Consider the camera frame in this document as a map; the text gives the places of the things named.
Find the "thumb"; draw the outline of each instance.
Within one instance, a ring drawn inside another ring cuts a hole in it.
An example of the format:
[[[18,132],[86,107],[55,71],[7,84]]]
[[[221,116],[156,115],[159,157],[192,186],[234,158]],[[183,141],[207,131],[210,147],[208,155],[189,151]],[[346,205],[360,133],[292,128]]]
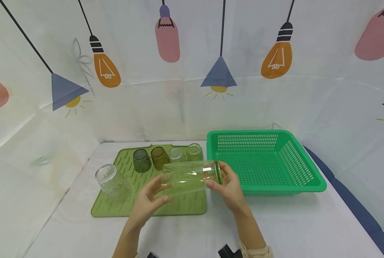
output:
[[[160,207],[164,206],[165,204],[171,202],[172,199],[169,196],[162,196],[160,198],[157,198],[152,202],[152,210],[155,212]]]
[[[211,181],[211,180],[206,181],[205,184],[209,189],[211,189],[217,193],[220,193],[220,195],[223,195],[223,192],[225,190],[224,186],[222,186],[222,185],[220,185],[214,181]]]

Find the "sleeve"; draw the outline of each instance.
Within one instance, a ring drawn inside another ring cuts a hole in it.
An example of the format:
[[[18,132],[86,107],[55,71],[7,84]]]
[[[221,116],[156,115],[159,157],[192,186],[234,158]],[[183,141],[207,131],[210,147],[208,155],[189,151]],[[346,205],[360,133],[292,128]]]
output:
[[[247,250],[243,242],[239,241],[239,247],[243,258],[273,258],[272,249],[268,245],[262,249]]]

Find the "white backdrop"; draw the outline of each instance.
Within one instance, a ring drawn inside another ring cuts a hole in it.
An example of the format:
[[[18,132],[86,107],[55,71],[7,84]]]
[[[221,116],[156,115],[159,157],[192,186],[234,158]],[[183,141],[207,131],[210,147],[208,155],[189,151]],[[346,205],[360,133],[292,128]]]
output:
[[[3,2],[51,70],[89,92],[53,111],[50,72],[0,3],[0,257],[23,257],[100,142],[271,123],[315,152],[384,230],[384,57],[354,53],[384,0],[295,0],[292,65],[275,79],[261,66],[292,1],[226,0],[222,57],[237,85],[224,93],[200,87],[219,58],[222,0],[165,1],[179,32],[174,63],[157,48],[161,1],[82,0],[117,87],[96,75],[78,0]]]

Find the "green glass cup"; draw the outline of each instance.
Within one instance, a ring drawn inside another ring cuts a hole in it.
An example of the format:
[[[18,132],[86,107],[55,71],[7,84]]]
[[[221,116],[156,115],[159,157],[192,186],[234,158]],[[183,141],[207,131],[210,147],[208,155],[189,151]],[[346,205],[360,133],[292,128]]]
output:
[[[189,161],[165,164],[160,174],[163,194],[168,196],[204,190],[207,180],[222,184],[218,161]]]
[[[186,149],[186,159],[188,161],[202,161],[203,160],[203,151],[197,143],[192,143]]]
[[[133,166],[138,173],[145,173],[152,167],[145,149],[138,149],[133,153]]]
[[[162,147],[152,149],[151,156],[155,169],[158,171],[162,170],[165,164],[170,163],[169,156]]]

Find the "drinking glass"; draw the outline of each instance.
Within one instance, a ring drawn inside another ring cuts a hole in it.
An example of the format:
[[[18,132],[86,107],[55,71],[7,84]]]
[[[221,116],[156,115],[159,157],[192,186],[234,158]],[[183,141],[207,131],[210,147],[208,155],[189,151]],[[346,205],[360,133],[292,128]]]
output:
[[[190,144],[187,148],[186,157],[188,161],[202,161],[202,147],[200,147],[200,145],[197,143]]]
[[[115,166],[110,164],[101,166],[94,177],[111,202],[122,203],[130,198],[132,187]]]
[[[183,155],[183,151],[179,148],[172,149],[169,152],[169,158],[171,163],[183,162],[186,160],[185,156]]]
[[[169,156],[162,147],[152,149],[151,155],[153,164],[158,171],[162,170],[165,164],[170,163]]]
[[[222,183],[218,161],[189,161],[165,164],[162,171],[163,194],[176,196],[206,188],[205,181]]]
[[[145,149],[138,149],[133,153],[133,166],[138,173],[147,172],[152,163]]]

